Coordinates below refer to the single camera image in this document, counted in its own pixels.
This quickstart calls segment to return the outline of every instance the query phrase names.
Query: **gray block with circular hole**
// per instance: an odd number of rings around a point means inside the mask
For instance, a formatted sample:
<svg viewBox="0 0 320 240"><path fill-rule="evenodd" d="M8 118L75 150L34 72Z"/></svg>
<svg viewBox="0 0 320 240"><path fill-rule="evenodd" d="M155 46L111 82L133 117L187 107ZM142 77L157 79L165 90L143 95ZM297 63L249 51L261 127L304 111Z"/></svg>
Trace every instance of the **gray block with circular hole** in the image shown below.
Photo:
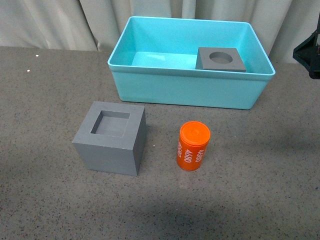
<svg viewBox="0 0 320 240"><path fill-rule="evenodd" d="M146 137L144 106L95 101L72 143L88 169L137 176Z"/></svg>
<svg viewBox="0 0 320 240"><path fill-rule="evenodd" d="M199 47L195 69L245 72L246 66L236 48Z"/></svg>

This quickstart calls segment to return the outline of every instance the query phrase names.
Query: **plastic bin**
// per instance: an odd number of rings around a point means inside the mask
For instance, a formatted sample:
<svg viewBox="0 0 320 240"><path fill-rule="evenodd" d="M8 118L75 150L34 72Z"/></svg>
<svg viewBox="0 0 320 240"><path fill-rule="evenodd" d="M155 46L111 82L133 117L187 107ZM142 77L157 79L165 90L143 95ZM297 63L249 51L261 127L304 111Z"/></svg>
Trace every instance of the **plastic bin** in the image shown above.
<svg viewBox="0 0 320 240"><path fill-rule="evenodd" d="M237 48L246 72L196 69L199 47ZM251 109L275 70L246 22L129 18L108 65L125 102Z"/></svg>

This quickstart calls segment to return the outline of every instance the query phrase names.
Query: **white curtain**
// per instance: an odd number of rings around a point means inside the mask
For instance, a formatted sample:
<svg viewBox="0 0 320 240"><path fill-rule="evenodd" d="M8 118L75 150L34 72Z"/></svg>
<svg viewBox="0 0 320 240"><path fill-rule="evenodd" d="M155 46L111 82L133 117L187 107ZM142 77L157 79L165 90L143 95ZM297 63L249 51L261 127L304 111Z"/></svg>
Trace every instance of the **white curtain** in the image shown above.
<svg viewBox="0 0 320 240"><path fill-rule="evenodd" d="M317 28L319 0L1 0L0 45L110 51L130 16L249 22L273 62Z"/></svg>

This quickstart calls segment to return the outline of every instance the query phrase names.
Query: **circular hole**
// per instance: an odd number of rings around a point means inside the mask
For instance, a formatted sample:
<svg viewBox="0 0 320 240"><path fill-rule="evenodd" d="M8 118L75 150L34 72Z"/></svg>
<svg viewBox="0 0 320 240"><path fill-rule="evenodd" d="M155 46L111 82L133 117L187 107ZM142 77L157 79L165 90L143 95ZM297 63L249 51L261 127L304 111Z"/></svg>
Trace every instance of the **circular hole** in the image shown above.
<svg viewBox="0 0 320 240"><path fill-rule="evenodd" d="M209 58L217 64L229 64L233 60L232 56L221 51L211 53Z"/></svg>

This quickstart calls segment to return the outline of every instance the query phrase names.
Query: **orange cylinder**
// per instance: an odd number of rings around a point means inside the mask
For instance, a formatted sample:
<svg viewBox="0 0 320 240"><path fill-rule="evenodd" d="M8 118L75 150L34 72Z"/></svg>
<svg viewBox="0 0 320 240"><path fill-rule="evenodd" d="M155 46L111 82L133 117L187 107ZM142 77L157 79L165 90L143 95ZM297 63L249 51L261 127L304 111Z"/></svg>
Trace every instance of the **orange cylinder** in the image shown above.
<svg viewBox="0 0 320 240"><path fill-rule="evenodd" d="M180 129L176 161L180 168L194 171L201 166L211 137L209 128L199 121L188 121Z"/></svg>

